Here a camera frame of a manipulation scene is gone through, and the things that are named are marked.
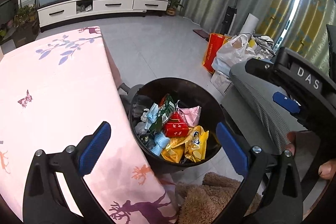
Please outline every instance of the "blue gripper pad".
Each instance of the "blue gripper pad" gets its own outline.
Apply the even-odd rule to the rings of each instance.
[[[216,127],[216,135],[236,173],[245,178],[249,171],[249,161],[238,142],[221,122]]]
[[[110,137],[111,126],[109,123],[105,123],[95,134],[93,140],[89,143],[79,158],[78,172],[81,176],[91,173]]]
[[[282,106],[291,114],[300,113],[299,104],[280,92],[275,92],[273,94],[273,102],[277,103],[279,106]]]

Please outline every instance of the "white roll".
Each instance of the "white roll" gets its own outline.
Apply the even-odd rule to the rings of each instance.
[[[257,17],[255,17],[252,14],[249,14],[249,16],[247,17],[245,21],[244,26],[242,27],[239,33],[249,33],[252,35],[258,25],[258,22],[259,22],[259,19]]]

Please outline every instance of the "yellow snack bag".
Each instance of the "yellow snack bag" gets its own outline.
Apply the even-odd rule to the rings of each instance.
[[[186,138],[170,138],[167,147],[162,151],[161,155],[165,160],[179,163],[184,154],[184,140]]]
[[[189,136],[192,136],[192,140],[185,144],[184,156],[193,162],[204,160],[209,131],[205,132],[201,126],[196,126],[189,130]]]

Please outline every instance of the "white drawer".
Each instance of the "white drawer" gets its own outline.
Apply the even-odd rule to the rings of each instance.
[[[66,20],[67,17],[76,15],[76,2],[64,3],[38,11],[40,26]]]
[[[164,0],[134,0],[133,10],[160,10],[166,11],[168,1]]]
[[[93,0],[94,12],[132,10],[133,0]]]

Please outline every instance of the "brown blanket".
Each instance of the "brown blanket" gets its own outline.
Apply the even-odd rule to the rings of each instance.
[[[210,224],[228,204],[239,185],[239,181],[213,172],[205,174],[202,185],[177,184],[176,192],[184,198],[178,223]],[[256,211],[260,200],[260,195],[256,194],[246,215]]]

